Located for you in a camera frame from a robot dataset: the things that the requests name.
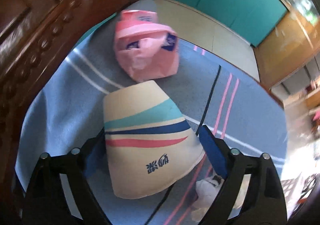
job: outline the wooden headboard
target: wooden headboard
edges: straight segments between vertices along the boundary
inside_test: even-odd
[[[135,1],[0,0],[0,210],[16,222],[12,181],[27,109],[81,36]]]

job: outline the pink plastic package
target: pink plastic package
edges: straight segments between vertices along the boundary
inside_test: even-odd
[[[177,33],[157,23],[156,12],[122,11],[114,50],[122,69],[135,81],[171,76],[179,66]]]

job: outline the pink stripe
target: pink stripe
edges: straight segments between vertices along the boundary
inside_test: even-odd
[[[201,170],[201,168],[202,168],[202,166],[203,166],[203,164],[204,164],[205,158],[206,158],[206,155],[204,155],[204,157],[202,158],[201,162],[199,163],[198,168],[196,169],[195,174],[193,175],[193,178],[192,178],[192,180],[191,180],[191,182],[190,182],[190,184],[189,184],[189,186],[188,186],[185,194],[184,194],[183,197],[181,198],[179,204],[175,207],[175,209],[174,209],[173,212],[170,214],[170,216],[166,219],[166,221],[164,222],[163,225],[168,225],[169,222],[171,221],[171,219],[177,214],[178,210],[179,210],[179,209],[181,208],[181,206],[183,205],[183,202],[185,201],[185,199],[186,199],[189,191],[191,190],[193,184],[196,182],[196,179],[197,179],[197,177],[198,177],[198,175],[199,175],[199,172],[200,172],[200,170]]]
[[[224,135],[226,134],[226,129],[227,129],[227,124],[228,124],[229,114],[230,114],[231,106],[232,106],[232,103],[233,103],[233,99],[235,98],[235,95],[236,95],[238,86],[239,86],[239,79],[237,78],[236,85],[235,85],[235,87],[233,88],[232,95],[231,95],[231,99],[230,99],[230,102],[229,102],[226,119],[224,120],[223,130],[222,130],[222,134],[221,134],[221,137],[220,137],[221,139],[224,139]]]
[[[218,130],[218,125],[219,125],[219,121],[220,121],[220,116],[221,116],[221,112],[222,112],[222,107],[223,107],[224,101],[225,101],[225,99],[226,99],[228,90],[229,90],[229,86],[230,86],[230,83],[231,83],[231,79],[232,79],[232,74],[230,73],[230,74],[229,74],[229,79],[228,79],[228,82],[227,82],[227,85],[226,85],[226,88],[224,89],[223,96],[222,96],[222,99],[221,99],[221,103],[220,103],[220,107],[219,107],[219,111],[218,111],[218,116],[217,116],[217,119],[216,119],[216,124],[214,125],[214,129],[213,129],[213,131],[212,131],[212,134],[213,134],[214,136],[216,135],[216,132],[217,132],[217,130]]]
[[[210,171],[212,170],[212,166],[209,166],[207,173],[205,174],[205,178],[207,178],[209,176]],[[197,194],[195,195],[194,200],[192,201],[192,204],[197,200],[198,196]],[[190,204],[190,206],[186,209],[186,211],[184,212],[184,214],[180,217],[180,219],[177,221],[176,225],[180,225],[180,223],[184,220],[184,218],[189,214],[192,204]]]
[[[106,145],[110,147],[135,147],[135,148],[159,148],[178,144],[188,136],[169,140],[146,140],[146,139],[106,139]]]

